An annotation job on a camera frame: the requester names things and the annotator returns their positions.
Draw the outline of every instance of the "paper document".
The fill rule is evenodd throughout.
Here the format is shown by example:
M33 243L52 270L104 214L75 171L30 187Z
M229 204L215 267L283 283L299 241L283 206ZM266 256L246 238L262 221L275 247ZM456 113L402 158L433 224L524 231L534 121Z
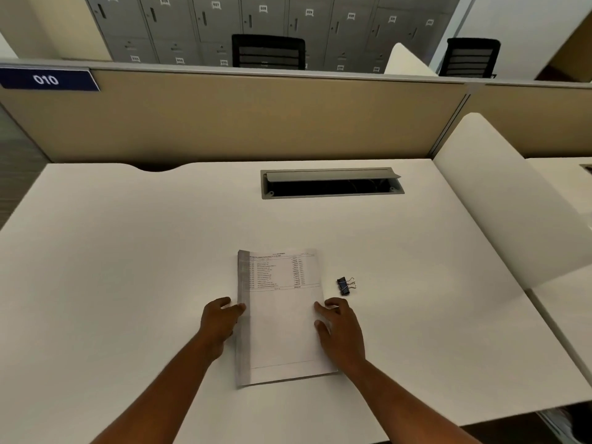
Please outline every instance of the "paper document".
M335 372L315 329L313 304L323 303L314 249L239 251L238 386Z

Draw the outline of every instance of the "office chair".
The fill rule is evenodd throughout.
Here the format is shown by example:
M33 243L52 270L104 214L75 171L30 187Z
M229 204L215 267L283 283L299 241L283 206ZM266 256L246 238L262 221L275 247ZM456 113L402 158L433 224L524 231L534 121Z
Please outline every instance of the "office chair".
M500 46L495 39L448 39L439 76L491 77Z
M232 35L232 66L304 70L304 40L257 34Z

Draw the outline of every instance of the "black binder clip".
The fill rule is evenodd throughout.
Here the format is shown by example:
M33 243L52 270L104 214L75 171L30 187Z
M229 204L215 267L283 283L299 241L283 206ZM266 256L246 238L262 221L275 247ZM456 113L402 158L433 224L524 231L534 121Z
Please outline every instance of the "black binder clip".
M356 288L356 281L353 277L350 277L349 280L345 280L345 277L341 279L337 279L337 284L339 285L339 291L341 291L341 296L347 296L349 294L349 289L355 290Z

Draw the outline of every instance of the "number sign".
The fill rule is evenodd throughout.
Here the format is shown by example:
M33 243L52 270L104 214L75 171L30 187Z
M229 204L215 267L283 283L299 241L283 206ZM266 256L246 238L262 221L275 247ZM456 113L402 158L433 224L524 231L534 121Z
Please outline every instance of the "number sign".
M0 85L25 90L99 91L99 86L88 69L0 67Z

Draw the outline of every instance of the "beige partition panel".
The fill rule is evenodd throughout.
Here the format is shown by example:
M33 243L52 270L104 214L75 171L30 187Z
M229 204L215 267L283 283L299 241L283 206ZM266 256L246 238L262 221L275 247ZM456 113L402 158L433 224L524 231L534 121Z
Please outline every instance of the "beige partition panel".
M6 90L55 162L426 157L458 82L94 70L100 92Z
M486 84L469 97L459 121L478 112L525 157L592 156L592 86Z

